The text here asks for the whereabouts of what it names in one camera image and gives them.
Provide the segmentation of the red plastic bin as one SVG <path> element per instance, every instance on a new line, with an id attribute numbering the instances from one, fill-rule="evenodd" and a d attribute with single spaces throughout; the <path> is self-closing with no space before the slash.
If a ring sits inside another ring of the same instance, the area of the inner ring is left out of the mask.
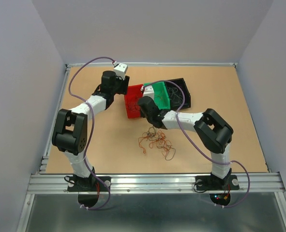
<path id="1" fill-rule="evenodd" d="M 142 86 L 142 84 L 128 86 L 127 94 L 124 96 L 126 113 L 129 119 L 141 117 L 140 107 L 137 103 L 143 95 L 141 92 Z"/>

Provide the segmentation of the green plastic bin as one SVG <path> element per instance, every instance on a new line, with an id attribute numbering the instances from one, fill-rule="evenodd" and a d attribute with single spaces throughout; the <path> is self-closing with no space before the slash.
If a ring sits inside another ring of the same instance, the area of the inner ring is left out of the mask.
<path id="1" fill-rule="evenodd" d="M 152 84 L 154 89 L 154 102 L 159 109 L 170 110 L 170 99 L 164 82 L 157 82 Z"/>

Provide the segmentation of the black plastic bin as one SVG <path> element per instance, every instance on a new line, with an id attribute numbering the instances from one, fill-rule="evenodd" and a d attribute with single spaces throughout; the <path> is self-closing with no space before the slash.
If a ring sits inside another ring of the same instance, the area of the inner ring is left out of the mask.
<path id="1" fill-rule="evenodd" d="M 183 78 L 171 79 L 170 83 L 165 82 L 165 86 L 170 99 L 170 109 L 176 111 L 182 104 L 183 109 L 191 107 L 191 95 Z"/>

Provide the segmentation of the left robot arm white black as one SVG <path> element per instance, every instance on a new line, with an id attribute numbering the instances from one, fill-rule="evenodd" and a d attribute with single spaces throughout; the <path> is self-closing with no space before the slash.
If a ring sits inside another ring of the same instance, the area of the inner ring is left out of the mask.
<path id="1" fill-rule="evenodd" d="M 87 100 L 72 109 L 58 111 L 52 145 L 66 155 L 72 166 L 73 175 L 65 177 L 69 191 L 91 191 L 98 183 L 94 167 L 86 155 L 91 138 L 87 135 L 88 121 L 94 120 L 96 114 L 106 110 L 116 94 L 127 94 L 130 77 L 126 72 L 125 65 L 121 69 L 104 71 L 101 83 Z"/>

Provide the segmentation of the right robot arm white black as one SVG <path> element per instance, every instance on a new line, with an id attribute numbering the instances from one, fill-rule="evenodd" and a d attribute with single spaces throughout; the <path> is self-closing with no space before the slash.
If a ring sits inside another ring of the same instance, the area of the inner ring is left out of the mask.
<path id="1" fill-rule="evenodd" d="M 156 128 L 180 129 L 184 135 L 186 131 L 196 132 L 205 148 L 211 153 L 211 157 L 207 159 L 212 162 L 212 186 L 221 189 L 228 184 L 232 172 L 229 150 L 234 131 L 215 110 L 208 108 L 203 113 L 161 110 L 148 96 L 140 98 L 138 106 L 147 121 Z"/>

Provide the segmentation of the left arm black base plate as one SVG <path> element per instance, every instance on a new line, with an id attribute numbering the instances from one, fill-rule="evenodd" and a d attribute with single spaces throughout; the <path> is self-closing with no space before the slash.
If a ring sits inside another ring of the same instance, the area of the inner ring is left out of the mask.
<path id="1" fill-rule="evenodd" d="M 64 181 L 68 184 L 68 192 L 108 192 L 107 188 L 93 175 L 86 178 L 66 175 Z"/>

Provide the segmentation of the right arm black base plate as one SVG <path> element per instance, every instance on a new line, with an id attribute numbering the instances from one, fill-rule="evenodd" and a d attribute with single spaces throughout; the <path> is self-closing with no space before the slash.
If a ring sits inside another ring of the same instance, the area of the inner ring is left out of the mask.
<path id="1" fill-rule="evenodd" d="M 194 190 L 197 192 L 239 190 L 239 182 L 236 175 L 229 175 L 220 179 L 212 175 L 196 176 Z"/>

